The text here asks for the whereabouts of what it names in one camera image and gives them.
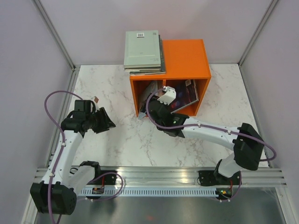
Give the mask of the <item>dark galaxy cover book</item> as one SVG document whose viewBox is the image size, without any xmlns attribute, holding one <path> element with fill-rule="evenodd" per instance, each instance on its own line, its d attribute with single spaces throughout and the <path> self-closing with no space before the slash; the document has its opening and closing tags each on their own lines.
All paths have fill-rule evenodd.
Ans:
<svg viewBox="0 0 299 224">
<path fill-rule="evenodd" d="M 176 98 L 170 104 L 171 113 L 198 102 L 197 86 L 194 79 L 188 79 L 175 87 Z"/>
</svg>

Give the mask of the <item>light blue book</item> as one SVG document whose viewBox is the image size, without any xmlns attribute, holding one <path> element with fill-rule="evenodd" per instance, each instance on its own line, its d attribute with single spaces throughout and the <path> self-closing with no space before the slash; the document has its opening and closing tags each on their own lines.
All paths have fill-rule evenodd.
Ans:
<svg viewBox="0 0 299 224">
<path fill-rule="evenodd" d="M 139 111 L 137 118 L 139 120 L 142 120 L 145 117 L 147 117 L 147 112 L 146 111 Z"/>
</svg>

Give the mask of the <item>teal ocean cover book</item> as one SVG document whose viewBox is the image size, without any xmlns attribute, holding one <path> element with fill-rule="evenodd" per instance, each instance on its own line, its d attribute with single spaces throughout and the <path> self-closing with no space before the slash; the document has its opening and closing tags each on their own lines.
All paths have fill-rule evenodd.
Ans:
<svg viewBox="0 0 299 224">
<path fill-rule="evenodd" d="M 146 100 L 148 96 L 157 91 L 158 89 L 162 88 L 163 82 L 162 80 L 153 80 L 146 86 L 145 90 L 141 92 L 139 95 L 139 103 L 138 103 L 138 112 L 144 113 L 144 109 L 142 108 L 144 104 L 146 104 Z"/>
</svg>

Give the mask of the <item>grey-green book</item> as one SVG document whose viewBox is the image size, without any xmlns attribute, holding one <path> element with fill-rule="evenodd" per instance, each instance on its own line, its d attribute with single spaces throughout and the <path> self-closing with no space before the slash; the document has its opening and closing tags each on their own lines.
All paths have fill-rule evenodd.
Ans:
<svg viewBox="0 0 299 224">
<path fill-rule="evenodd" d="M 160 38 L 157 30 L 127 31 L 124 68 L 156 68 L 161 66 Z"/>
</svg>

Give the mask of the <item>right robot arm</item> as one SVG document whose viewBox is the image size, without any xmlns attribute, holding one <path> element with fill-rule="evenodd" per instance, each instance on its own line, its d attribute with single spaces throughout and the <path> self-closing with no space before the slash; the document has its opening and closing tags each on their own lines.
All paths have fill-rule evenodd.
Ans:
<svg viewBox="0 0 299 224">
<path fill-rule="evenodd" d="M 232 150 L 231 155 L 218 161 L 214 170 L 199 172 L 201 186 L 239 184 L 241 170 L 258 169 L 263 139 L 252 125 L 213 126 L 184 114 L 171 113 L 167 105 L 156 99 L 149 100 L 145 108 L 158 130 L 171 137 L 199 138 Z"/>
</svg>

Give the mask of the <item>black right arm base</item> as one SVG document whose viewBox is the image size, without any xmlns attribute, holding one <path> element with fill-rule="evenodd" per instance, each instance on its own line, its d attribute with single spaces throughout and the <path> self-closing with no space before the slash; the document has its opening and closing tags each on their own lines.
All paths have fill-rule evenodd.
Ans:
<svg viewBox="0 0 299 224">
<path fill-rule="evenodd" d="M 200 170 L 198 171 L 197 184 L 203 187 L 210 187 L 218 185 L 218 182 L 212 170 Z"/>
</svg>

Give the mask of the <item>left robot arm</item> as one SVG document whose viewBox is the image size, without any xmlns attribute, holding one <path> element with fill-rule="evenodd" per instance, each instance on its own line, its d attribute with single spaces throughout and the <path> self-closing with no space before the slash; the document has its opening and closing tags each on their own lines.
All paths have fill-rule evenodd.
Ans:
<svg viewBox="0 0 299 224">
<path fill-rule="evenodd" d="M 30 188 L 38 212 L 58 215 L 73 213 L 81 190 L 89 182 L 98 184 L 102 180 L 100 164 L 96 161 L 84 161 L 74 175 L 70 174 L 76 151 L 89 130 L 99 134 L 115 126 L 95 98 L 75 101 L 74 110 L 61 122 L 62 134 L 46 174 Z"/>
</svg>

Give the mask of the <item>black cover book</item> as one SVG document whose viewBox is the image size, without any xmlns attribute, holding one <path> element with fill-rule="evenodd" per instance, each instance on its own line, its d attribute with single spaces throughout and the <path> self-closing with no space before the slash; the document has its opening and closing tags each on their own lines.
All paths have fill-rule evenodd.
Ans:
<svg viewBox="0 0 299 224">
<path fill-rule="evenodd" d="M 159 49 L 160 49 L 160 61 L 161 66 L 159 68 L 132 68 L 132 69 L 124 69 L 125 71 L 129 71 L 130 75 L 147 75 L 147 74 L 165 74 L 166 73 L 166 65 L 164 59 L 164 50 L 163 50 L 163 41 L 160 35 L 159 36 Z"/>
</svg>

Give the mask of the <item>Alice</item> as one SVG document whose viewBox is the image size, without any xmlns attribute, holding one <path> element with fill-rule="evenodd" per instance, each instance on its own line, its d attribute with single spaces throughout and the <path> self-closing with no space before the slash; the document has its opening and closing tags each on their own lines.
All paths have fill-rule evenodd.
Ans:
<svg viewBox="0 0 299 224">
<path fill-rule="evenodd" d="M 166 65 L 164 58 L 164 49 L 163 49 L 163 41 L 159 35 L 159 45 L 160 45 L 160 59 L 161 59 L 161 68 L 159 71 L 150 71 L 150 70 L 142 70 L 142 71 L 130 71 L 129 74 L 131 76 L 140 76 L 140 75 L 158 75 L 166 73 Z"/>
</svg>

